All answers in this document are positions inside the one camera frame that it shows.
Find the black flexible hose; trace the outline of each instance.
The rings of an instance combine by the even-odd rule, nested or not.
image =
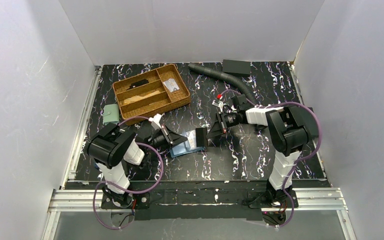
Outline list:
[[[253,93],[248,89],[247,85],[242,81],[242,79],[237,78],[235,76],[232,76],[230,74],[227,74],[222,71],[218,71],[206,66],[201,66],[197,63],[189,63],[188,65],[189,69],[197,72],[199,74],[207,75],[213,79],[219,79],[222,80],[233,87],[237,88],[241,94],[245,94],[246,98],[249,99],[253,103],[258,103],[257,99],[253,95]]]

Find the wicker basket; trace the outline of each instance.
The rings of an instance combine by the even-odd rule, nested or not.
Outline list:
[[[148,80],[148,83],[129,89],[131,85],[143,79]],[[168,79],[174,79],[179,86],[179,90],[170,92],[163,84],[163,82]],[[189,90],[186,88],[174,64],[168,64],[115,82],[112,84],[112,88],[114,89],[123,119],[135,116],[153,117],[155,114],[163,114],[191,102]],[[143,97],[155,91],[159,91],[160,93],[129,104],[124,104],[124,100],[128,98],[134,96]],[[143,121],[143,119],[132,119],[127,121],[126,124],[130,126],[141,121]]]

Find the white wall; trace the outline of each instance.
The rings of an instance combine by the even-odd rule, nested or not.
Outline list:
[[[0,239],[40,239],[94,65],[58,0],[0,0]]]
[[[95,65],[293,61],[324,0],[60,0]]]
[[[384,239],[384,1],[326,0],[295,63],[357,238]]]

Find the green wallet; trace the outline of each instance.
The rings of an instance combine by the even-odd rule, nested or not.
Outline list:
[[[120,122],[120,111],[118,104],[109,104],[103,107],[103,124],[116,124]]]

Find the gray floor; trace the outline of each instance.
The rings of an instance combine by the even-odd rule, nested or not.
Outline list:
[[[109,212],[98,214],[110,224]],[[262,221],[179,218],[135,221],[128,228],[119,231],[101,226],[93,212],[62,212],[55,239],[344,240],[345,237],[335,210],[313,210],[296,211],[292,221],[279,230],[266,227]]]

